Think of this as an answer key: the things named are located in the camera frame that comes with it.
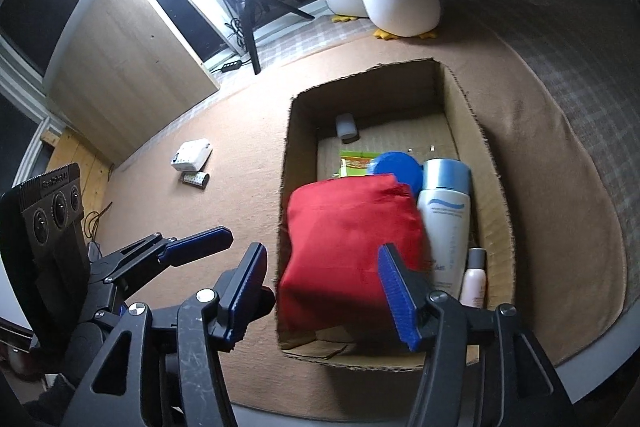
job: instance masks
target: green snack package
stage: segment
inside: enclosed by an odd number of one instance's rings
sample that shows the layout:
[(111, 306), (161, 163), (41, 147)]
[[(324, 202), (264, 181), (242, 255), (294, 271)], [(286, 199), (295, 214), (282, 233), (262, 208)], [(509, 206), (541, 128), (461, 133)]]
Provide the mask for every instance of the green snack package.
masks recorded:
[(365, 176), (367, 167), (373, 158), (377, 158), (380, 152), (340, 151), (340, 172), (338, 176)]

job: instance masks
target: screw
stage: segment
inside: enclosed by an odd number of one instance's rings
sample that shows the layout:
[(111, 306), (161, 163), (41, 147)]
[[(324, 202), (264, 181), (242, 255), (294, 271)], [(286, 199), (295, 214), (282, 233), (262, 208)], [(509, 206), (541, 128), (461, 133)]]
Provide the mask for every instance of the screw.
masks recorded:
[(505, 317), (513, 317), (516, 314), (516, 306), (513, 304), (501, 304), (498, 309)]
[(129, 313), (131, 315), (142, 315), (145, 310), (146, 306), (142, 302), (136, 302), (129, 306)]
[(444, 302), (447, 300), (447, 294), (444, 293), (443, 291), (440, 290), (436, 290), (434, 292), (431, 292), (429, 294), (429, 298), (431, 299), (431, 301), (433, 302)]
[(216, 293), (210, 288), (204, 288), (196, 293), (196, 299), (200, 302), (211, 302), (216, 297)]

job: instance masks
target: blue bottle cap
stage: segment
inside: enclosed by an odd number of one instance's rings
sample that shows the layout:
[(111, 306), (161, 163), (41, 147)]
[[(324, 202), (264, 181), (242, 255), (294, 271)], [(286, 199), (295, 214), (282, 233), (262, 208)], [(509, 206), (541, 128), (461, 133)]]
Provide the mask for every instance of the blue bottle cap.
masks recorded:
[(448, 188), (470, 193), (471, 171), (466, 164), (450, 158), (436, 158), (424, 164), (424, 190)]
[(422, 190), (422, 168), (404, 152), (382, 153), (369, 162), (367, 174), (393, 174), (400, 183), (406, 183), (411, 187), (414, 198), (417, 198)]

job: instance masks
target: penguin foot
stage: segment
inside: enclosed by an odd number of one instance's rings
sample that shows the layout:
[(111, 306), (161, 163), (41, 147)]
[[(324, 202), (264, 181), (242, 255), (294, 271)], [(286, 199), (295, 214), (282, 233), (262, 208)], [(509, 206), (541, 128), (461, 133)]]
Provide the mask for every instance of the penguin foot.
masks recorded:
[(436, 30), (431, 30), (430, 32), (424, 32), (418, 35), (421, 39), (436, 39), (438, 38), (438, 32)]
[(353, 15), (334, 15), (331, 17), (331, 22), (349, 22), (356, 20), (358, 20), (358, 18)]
[(399, 39), (400, 37), (398, 37), (397, 35), (393, 35), (393, 33), (389, 33), (389, 32), (385, 32), (384, 30), (381, 30), (380, 28), (378, 28), (376, 31), (373, 32), (373, 36), (377, 39), (382, 39), (383, 41), (388, 41), (391, 39)]

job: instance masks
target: red cloth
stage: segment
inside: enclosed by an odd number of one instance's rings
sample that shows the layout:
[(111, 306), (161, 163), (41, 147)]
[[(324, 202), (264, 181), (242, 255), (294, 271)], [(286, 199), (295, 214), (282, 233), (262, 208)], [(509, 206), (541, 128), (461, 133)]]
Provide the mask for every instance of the red cloth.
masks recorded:
[(278, 287), (289, 331), (390, 322), (378, 248), (395, 243), (410, 269), (424, 265), (422, 220), (409, 185), (392, 174), (304, 185), (287, 209), (292, 252)]

